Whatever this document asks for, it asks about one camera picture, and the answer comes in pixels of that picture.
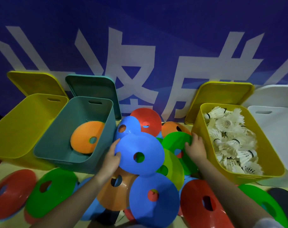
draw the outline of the box handle hole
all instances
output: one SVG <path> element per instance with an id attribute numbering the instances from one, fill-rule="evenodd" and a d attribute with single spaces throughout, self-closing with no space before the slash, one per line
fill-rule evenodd
<path id="1" fill-rule="evenodd" d="M 98 104 L 98 105 L 101 105 L 102 103 L 100 101 L 92 101 L 92 100 L 89 100 L 88 101 L 90 104 Z"/>
<path id="2" fill-rule="evenodd" d="M 57 99 L 57 98 L 47 98 L 49 101 L 58 101 L 58 102 L 61 102 L 60 99 Z"/>
<path id="3" fill-rule="evenodd" d="M 262 110 L 258 110 L 256 111 L 256 114 L 271 114 L 272 111 L 262 111 Z"/>

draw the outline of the teal storage box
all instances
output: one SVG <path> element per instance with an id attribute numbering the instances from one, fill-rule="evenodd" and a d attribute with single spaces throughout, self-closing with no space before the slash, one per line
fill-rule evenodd
<path id="1" fill-rule="evenodd" d="M 89 121 L 104 122 L 105 126 L 91 154 L 73 150 L 70 138 L 74 130 Z M 113 102 L 105 98 L 74 97 L 62 109 L 34 147 L 34 155 L 63 169 L 96 174 L 112 144 L 116 130 Z"/>
<path id="2" fill-rule="evenodd" d="M 85 96 L 112 100 L 115 119 L 122 119 L 115 83 L 111 78 L 107 76 L 70 74 L 66 76 L 65 80 L 74 97 Z"/>

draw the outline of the right hand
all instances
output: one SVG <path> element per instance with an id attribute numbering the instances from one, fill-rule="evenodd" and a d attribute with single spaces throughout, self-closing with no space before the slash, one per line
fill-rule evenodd
<path id="1" fill-rule="evenodd" d="M 193 162 L 207 158 L 203 139 L 195 133 L 192 133 L 192 143 L 190 146 L 188 142 L 185 142 L 185 151 Z"/>

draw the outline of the left hand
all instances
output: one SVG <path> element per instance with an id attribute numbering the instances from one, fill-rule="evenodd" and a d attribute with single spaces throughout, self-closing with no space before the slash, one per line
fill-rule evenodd
<path id="1" fill-rule="evenodd" d="M 100 169 L 100 173 L 102 175 L 105 175 L 105 177 L 107 178 L 110 178 L 113 175 L 113 173 L 117 170 L 120 164 L 121 153 L 117 152 L 115 155 L 115 147 L 119 141 L 120 139 L 112 143 L 112 145 L 109 148 L 108 153 L 105 156 L 103 165 Z"/>

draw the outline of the yellow lid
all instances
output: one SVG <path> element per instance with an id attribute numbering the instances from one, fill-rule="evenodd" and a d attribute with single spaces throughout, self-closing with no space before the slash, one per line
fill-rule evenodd
<path id="1" fill-rule="evenodd" d="M 25 96 L 50 94 L 68 97 L 58 80 L 49 73 L 10 71 L 7 77 Z"/>
<path id="2" fill-rule="evenodd" d="M 241 105 L 254 92 L 249 82 L 208 81 L 198 89 L 188 113 L 185 124 L 193 125 L 203 103 Z"/>

